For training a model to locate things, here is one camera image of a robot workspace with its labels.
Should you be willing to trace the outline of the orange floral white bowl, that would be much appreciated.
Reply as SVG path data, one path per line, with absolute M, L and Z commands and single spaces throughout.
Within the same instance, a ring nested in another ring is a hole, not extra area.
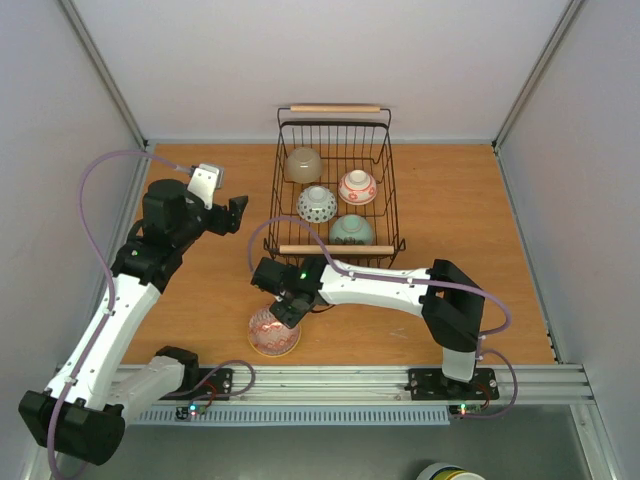
M 377 193 L 375 178 L 364 170 L 345 173 L 338 184 L 338 195 L 349 205 L 366 205 L 375 199 Z

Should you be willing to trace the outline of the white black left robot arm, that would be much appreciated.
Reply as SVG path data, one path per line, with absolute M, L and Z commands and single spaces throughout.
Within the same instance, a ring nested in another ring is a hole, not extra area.
M 174 179 L 148 187 L 142 217 L 116 255 L 102 305 L 80 343 L 43 391 L 29 390 L 19 403 L 21 418 L 51 460 L 64 454 L 102 465 L 118 449 L 127 424 L 154 402 L 184 400 L 201 389 L 197 354 L 170 346 L 119 387 L 112 382 L 184 253 L 206 232 L 238 231 L 248 197 L 217 205 L 214 191 Z

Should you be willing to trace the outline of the beige leaf pattern bowl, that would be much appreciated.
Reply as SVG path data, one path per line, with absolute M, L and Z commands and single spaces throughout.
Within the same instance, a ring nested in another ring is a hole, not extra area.
M 285 160 L 285 174 L 289 181 L 308 184 L 317 181 L 322 173 L 323 161 L 312 148 L 298 147 Z

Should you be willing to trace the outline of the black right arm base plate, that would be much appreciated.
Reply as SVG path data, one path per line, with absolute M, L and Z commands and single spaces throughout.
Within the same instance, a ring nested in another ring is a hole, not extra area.
M 495 372 L 476 368 L 470 381 L 452 380 L 440 368 L 412 368 L 404 389 L 419 401 L 492 401 L 500 398 Z

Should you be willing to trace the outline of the mint green bowl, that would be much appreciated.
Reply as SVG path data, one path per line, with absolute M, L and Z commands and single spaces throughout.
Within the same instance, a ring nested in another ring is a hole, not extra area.
M 334 245 L 372 245 L 373 228 L 362 216 L 348 214 L 339 217 L 329 232 L 329 241 Z

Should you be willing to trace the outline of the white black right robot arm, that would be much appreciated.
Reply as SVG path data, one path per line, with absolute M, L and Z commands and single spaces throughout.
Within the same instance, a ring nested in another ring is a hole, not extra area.
M 429 268 L 388 270 L 309 256 L 301 265 L 264 257 L 251 284 L 275 297 L 276 319 L 291 329 L 316 307 L 365 305 L 424 320 L 442 348 L 441 383 L 463 396 L 477 382 L 476 350 L 485 297 L 455 264 L 437 259 Z

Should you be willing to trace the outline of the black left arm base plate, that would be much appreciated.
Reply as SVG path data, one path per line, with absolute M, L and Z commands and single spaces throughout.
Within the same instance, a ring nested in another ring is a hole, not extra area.
M 161 401 L 199 401 L 213 398 L 226 400 L 233 396 L 233 370 L 228 366 L 213 369 L 199 368 L 198 373 L 187 371 L 177 391 L 160 397 Z

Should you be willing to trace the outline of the red zigzag pattern bowl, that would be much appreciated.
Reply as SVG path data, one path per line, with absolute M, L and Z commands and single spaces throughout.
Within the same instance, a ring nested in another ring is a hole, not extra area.
M 266 357 L 282 357 L 290 353 L 301 339 L 301 328 L 290 329 L 278 321 L 268 307 L 257 310 L 248 322 L 251 347 Z

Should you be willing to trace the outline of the red diamond pattern bowl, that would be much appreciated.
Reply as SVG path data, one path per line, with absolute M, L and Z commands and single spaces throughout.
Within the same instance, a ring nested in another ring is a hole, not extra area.
M 309 223 L 325 223 L 336 215 L 337 200 L 328 188 L 312 185 L 300 193 L 296 210 L 298 215 Z

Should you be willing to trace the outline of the black wire dish rack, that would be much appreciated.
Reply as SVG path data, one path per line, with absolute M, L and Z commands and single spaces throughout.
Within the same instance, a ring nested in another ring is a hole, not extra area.
M 397 188 L 390 127 L 392 111 L 378 105 L 296 104 L 277 109 L 278 136 L 271 188 L 270 216 L 293 216 L 334 249 L 334 256 L 356 265 L 389 268 L 406 249 L 399 229 Z M 319 155 L 317 179 L 301 183 L 293 178 L 288 158 L 307 148 Z M 373 198 L 359 203 L 340 193 L 343 178 L 362 171 L 373 181 Z M 333 214 L 310 220 L 302 207 L 302 194 L 320 187 L 333 199 Z M 371 229 L 367 241 L 330 241 L 335 223 L 357 215 Z

